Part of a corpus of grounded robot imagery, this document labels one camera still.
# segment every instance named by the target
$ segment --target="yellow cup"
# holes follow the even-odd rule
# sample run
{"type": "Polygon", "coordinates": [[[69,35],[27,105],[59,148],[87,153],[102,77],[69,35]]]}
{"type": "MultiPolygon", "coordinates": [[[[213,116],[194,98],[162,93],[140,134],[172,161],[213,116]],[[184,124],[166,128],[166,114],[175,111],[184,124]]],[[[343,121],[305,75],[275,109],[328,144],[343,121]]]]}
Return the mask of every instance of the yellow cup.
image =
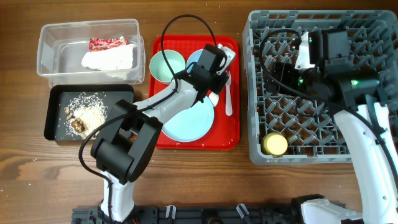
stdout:
{"type": "Polygon", "coordinates": [[[264,154],[281,156],[287,150],[287,140],[279,133],[269,133],[262,139],[261,151],[264,154]]]}

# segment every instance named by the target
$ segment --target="black tray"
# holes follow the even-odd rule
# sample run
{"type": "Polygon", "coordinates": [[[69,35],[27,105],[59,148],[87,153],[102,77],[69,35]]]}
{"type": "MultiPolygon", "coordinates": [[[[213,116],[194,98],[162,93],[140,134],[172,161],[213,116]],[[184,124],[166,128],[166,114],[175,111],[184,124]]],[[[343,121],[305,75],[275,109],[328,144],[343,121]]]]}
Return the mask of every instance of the black tray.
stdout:
{"type": "Polygon", "coordinates": [[[44,126],[44,137],[47,140],[56,141],[82,141],[80,136],[66,134],[64,122],[67,120],[65,107],[70,100],[78,97],[81,93],[87,96],[95,93],[103,97],[103,103],[108,106],[107,113],[113,105],[123,99],[129,103],[133,102],[134,89],[127,84],[107,84],[107,85],[57,85],[51,89],[47,118],[44,126]]]}

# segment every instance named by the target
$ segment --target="clear plastic container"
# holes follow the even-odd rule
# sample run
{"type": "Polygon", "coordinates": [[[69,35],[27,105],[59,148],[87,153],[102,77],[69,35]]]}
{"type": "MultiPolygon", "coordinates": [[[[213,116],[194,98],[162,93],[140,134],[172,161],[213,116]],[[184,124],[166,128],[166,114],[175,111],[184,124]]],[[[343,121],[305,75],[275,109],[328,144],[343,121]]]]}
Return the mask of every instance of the clear plastic container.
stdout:
{"type": "Polygon", "coordinates": [[[37,49],[37,74],[48,78],[50,87],[63,84],[140,84],[145,77],[144,40],[135,19],[68,22],[42,28],[37,49]],[[136,43],[133,66],[129,69],[100,71],[81,65],[90,38],[120,38],[136,43]]]}

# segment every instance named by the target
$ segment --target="red tray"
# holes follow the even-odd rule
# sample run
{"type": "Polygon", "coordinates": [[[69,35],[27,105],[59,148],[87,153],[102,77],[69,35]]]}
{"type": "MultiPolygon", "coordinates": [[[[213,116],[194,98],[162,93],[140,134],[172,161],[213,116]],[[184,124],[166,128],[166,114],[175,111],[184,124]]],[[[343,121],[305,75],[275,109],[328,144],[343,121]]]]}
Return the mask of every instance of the red tray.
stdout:
{"type": "MultiPolygon", "coordinates": [[[[161,37],[158,37],[152,48],[152,56],[161,51],[161,37]]],[[[225,114],[225,88],[220,93],[220,99],[215,109],[214,122],[210,130],[200,139],[193,142],[177,142],[160,134],[156,147],[159,149],[211,149],[229,150],[235,147],[240,139],[240,109],[239,109],[239,46],[230,37],[216,36],[217,43],[229,47],[236,53],[232,64],[228,67],[231,71],[231,101],[233,114],[225,114]]],[[[185,61],[194,51],[203,49],[205,44],[214,44],[210,35],[165,35],[164,49],[179,52],[185,61]]],[[[167,85],[158,82],[150,76],[149,97],[163,90],[167,85]]]]}

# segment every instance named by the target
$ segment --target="light blue plate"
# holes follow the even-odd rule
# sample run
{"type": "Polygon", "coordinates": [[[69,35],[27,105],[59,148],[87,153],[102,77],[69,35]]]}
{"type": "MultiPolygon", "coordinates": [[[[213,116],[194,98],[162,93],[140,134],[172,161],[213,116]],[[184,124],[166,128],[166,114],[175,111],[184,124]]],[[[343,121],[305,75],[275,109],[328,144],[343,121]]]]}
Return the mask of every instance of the light blue plate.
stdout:
{"type": "MultiPolygon", "coordinates": [[[[200,49],[200,50],[197,50],[194,53],[192,53],[191,56],[189,56],[189,58],[187,60],[187,68],[192,62],[198,62],[202,52],[203,52],[203,49],[200,49]]],[[[191,72],[192,67],[193,67],[193,65],[187,70],[187,72],[191,72]]]]}
{"type": "Polygon", "coordinates": [[[163,125],[163,133],[178,142],[192,142],[202,138],[214,121],[214,109],[206,96],[203,103],[196,103],[175,115],[163,125]]]}

